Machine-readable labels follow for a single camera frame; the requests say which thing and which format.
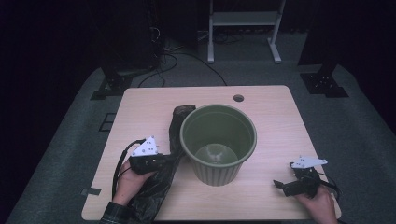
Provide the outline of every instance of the gray carpet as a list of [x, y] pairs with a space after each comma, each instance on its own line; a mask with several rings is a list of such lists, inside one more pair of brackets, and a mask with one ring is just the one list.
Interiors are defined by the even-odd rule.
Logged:
[[[237, 43], [215, 45], [211, 66], [230, 86], [288, 86], [318, 155], [329, 161], [323, 167], [326, 174], [343, 191], [341, 219], [346, 223], [395, 223], [396, 137], [343, 67], [337, 66], [333, 77], [348, 98], [308, 93], [299, 75], [317, 72], [319, 66], [297, 66], [305, 38], [304, 34], [279, 34], [276, 44], [282, 63], [274, 64], [262, 35], [245, 35]], [[176, 52], [206, 61], [206, 45]], [[165, 87], [223, 85], [202, 62], [190, 55], [174, 56], [177, 66], [164, 73]], [[170, 56], [162, 60], [162, 70], [175, 63]], [[132, 87], [154, 72], [136, 77]], [[81, 192], [91, 186], [108, 137], [108, 133], [98, 132], [99, 127], [107, 113], [117, 112], [121, 99], [90, 100], [103, 78], [98, 68], [82, 86], [7, 223], [91, 223], [81, 218], [86, 199]], [[141, 87], [162, 84], [156, 75]]]

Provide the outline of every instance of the green flower pot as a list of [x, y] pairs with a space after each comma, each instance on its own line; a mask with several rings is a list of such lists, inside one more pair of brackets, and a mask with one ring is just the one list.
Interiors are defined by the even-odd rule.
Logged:
[[250, 118], [228, 105], [205, 105], [183, 121], [180, 142], [196, 176], [210, 186], [231, 183], [254, 151], [256, 129]]

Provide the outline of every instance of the sleeve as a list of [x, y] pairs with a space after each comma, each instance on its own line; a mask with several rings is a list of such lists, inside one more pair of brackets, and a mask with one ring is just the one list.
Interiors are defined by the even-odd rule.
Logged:
[[109, 202], [100, 224], [126, 224], [134, 217], [134, 209]]

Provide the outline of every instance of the white shelf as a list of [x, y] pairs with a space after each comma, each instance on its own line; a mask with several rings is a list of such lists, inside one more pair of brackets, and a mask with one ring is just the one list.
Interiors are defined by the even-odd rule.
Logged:
[[214, 12], [213, 26], [275, 25], [276, 11]]

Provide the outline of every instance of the wrist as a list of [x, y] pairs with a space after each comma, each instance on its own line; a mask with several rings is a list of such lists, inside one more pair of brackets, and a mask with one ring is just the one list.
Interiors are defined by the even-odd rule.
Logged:
[[129, 201], [131, 201], [130, 198], [125, 197], [124, 195], [118, 195], [117, 193], [116, 193], [116, 195], [114, 195], [114, 198], [112, 200], [113, 203], [116, 203], [116, 204], [119, 204], [122, 206], [128, 205]]

